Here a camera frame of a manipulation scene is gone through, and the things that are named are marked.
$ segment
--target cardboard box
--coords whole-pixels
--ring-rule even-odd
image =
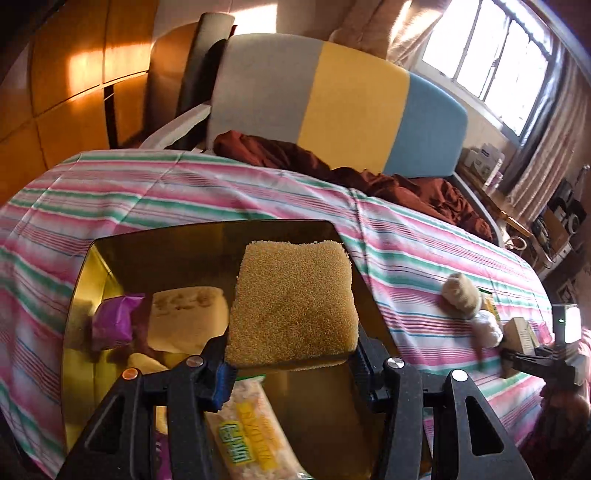
[[[460,159],[466,167],[470,168],[474,163],[475,158],[478,158],[477,150],[474,150],[473,148],[462,148],[462,154],[460,155]]]
[[[540,346],[531,325],[523,317],[514,317],[503,327],[503,340],[500,348],[507,348],[526,355],[535,355],[535,347]],[[512,377],[517,370],[512,368],[511,362],[502,361],[503,378]]]
[[[548,237],[550,239],[550,246],[554,253],[560,252],[568,243],[570,235],[566,228],[562,226],[558,217],[546,209],[542,215],[546,228],[548,229]]]
[[[505,156],[499,150],[490,144],[485,144],[478,150],[470,150],[464,159],[464,165],[480,177],[485,186],[488,186],[504,160]]]

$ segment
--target sponge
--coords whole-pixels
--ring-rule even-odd
[[[238,368],[316,368],[355,351],[351,263],[333,241],[246,246],[230,311],[226,361]]]

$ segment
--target stuffed toy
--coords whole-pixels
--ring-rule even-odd
[[[443,284],[441,295],[460,310],[472,325],[472,332],[483,348],[499,345],[503,338],[495,316],[488,310],[481,310],[482,294],[463,273],[453,273]]]

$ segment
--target metal screw head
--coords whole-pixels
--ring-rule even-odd
[[[193,355],[187,358],[187,365],[191,368],[200,367],[203,365],[203,358],[198,355]]]
[[[397,356],[391,356],[386,360],[386,363],[390,368],[398,369],[404,367],[404,360]]]
[[[123,370],[123,373],[121,374],[125,380],[133,380],[134,378],[137,378],[138,375],[139,373],[136,368],[127,368],[126,370]]]
[[[464,370],[454,370],[452,372],[452,378],[457,382],[465,382],[468,380],[468,374]]]

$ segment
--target gold metal tray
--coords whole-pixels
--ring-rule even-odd
[[[125,358],[90,349],[92,316],[103,299],[188,286],[215,286],[232,305],[245,247],[254,240],[342,243],[320,220],[200,223],[96,240],[80,272],[64,336],[61,408],[69,451],[125,367]],[[361,324],[396,354],[371,292],[353,265]],[[268,374],[264,388],[301,464],[317,479],[369,478],[385,418],[358,398],[346,364]]]

